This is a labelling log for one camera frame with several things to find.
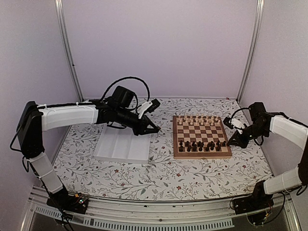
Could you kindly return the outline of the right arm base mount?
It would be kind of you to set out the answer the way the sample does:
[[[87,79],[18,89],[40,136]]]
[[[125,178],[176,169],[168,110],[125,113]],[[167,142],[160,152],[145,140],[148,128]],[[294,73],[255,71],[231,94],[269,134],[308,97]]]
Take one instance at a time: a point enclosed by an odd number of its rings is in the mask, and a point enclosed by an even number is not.
[[[263,225],[274,206],[272,198],[254,200],[252,196],[231,199],[230,208],[235,214],[246,214],[247,220],[254,226]]]

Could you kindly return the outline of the aluminium front rail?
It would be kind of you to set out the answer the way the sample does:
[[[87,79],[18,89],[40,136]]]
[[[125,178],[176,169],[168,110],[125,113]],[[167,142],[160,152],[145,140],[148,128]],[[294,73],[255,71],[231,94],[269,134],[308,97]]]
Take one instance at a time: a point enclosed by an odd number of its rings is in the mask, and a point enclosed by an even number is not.
[[[22,220],[23,231],[300,231],[289,195],[276,195],[264,224],[255,220],[265,209],[236,214],[234,198],[150,202],[90,197],[85,214],[68,213],[69,220],[47,205],[47,193],[33,187]]]

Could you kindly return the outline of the dark chess rook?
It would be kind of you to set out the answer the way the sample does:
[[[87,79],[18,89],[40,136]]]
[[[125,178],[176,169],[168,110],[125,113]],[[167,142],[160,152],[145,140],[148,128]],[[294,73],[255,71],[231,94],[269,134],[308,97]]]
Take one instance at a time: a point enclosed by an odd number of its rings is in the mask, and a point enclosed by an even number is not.
[[[206,151],[206,152],[209,152],[210,146],[211,146],[211,144],[208,143],[207,146],[205,147],[205,151]]]

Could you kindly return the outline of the wooden chess board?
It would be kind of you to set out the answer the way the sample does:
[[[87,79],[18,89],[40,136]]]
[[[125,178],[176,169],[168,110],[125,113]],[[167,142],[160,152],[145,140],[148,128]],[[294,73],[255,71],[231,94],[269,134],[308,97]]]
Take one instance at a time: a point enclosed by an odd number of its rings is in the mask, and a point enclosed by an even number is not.
[[[180,141],[183,142],[184,152],[179,152]],[[187,152],[185,142],[199,141],[204,143],[203,151]],[[221,151],[216,151],[216,142],[220,141]],[[215,144],[214,150],[205,151],[208,143]],[[228,138],[219,116],[201,116],[201,115],[174,115],[173,116],[173,147],[175,159],[226,159],[231,158],[231,148],[227,145]]]

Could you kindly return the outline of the floral table cloth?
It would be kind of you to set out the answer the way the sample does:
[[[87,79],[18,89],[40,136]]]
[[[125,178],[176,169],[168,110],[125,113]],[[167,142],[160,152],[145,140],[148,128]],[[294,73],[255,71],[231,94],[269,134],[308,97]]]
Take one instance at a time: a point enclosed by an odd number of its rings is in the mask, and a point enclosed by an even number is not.
[[[246,122],[234,100],[162,99],[149,118],[161,130],[151,137],[146,165],[106,162],[93,153],[101,125],[70,128],[53,163],[71,192],[93,196],[150,201],[204,200],[250,193],[272,172],[261,149],[253,142],[245,149],[232,147],[230,159],[178,160],[173,157],[172,117],[204,114],[222,118],[235,114]]]

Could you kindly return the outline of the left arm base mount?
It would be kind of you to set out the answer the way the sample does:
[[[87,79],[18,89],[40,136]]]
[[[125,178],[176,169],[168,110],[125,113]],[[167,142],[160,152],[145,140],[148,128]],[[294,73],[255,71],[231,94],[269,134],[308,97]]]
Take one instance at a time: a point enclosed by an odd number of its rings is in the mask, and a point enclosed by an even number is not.
[[[75,193],[70,195],[68,192],[51,193],[47,205],[79,214],[86,214],[89,204],[89,197],[85,194]]]

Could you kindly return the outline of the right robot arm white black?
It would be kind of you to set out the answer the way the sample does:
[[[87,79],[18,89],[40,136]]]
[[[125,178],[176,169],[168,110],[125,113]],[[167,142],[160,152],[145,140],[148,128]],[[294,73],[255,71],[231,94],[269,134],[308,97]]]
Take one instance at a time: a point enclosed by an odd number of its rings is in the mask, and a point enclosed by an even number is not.
[[[283,112],[267,112],[262,102],[253,103],[246,110],[250,114],[250,125],[235,115],[226,117],[223,123],[236,130],[228,145],[246,148],[254,141],[259,146],[265,145],[267,154],[274,154],[268,160],[275,175],[256,183],[249,198],[249,206],[259,210],[275,193],[308,186],[308,127]]]

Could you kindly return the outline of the white plastic tray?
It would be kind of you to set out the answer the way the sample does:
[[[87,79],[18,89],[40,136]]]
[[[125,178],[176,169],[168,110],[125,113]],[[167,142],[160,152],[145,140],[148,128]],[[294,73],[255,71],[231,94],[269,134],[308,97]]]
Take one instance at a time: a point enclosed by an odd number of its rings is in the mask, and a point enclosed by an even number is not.
[[[103,127],[93,156],[98,160],[147,164],[151,135],[133,134],[132,129]]]

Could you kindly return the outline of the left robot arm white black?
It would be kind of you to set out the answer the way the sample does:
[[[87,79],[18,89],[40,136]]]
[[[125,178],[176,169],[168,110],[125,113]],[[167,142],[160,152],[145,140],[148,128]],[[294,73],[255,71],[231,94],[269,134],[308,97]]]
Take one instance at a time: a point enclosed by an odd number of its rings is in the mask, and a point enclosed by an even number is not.
[[[22,153],[61,209],[70,207],[71,197],[45,154],[43,132],[79,124],[106,124],[115,129],[130,128],[136,136],[157,133],[160,127],[146,113],[153,112],[160,102],[158,99],[146,100],[130,109],[135,96],[131,90],[118,86],[106,99],[51,105],[29,101],[25,105],[13,140],[19,142],[18,152]]]

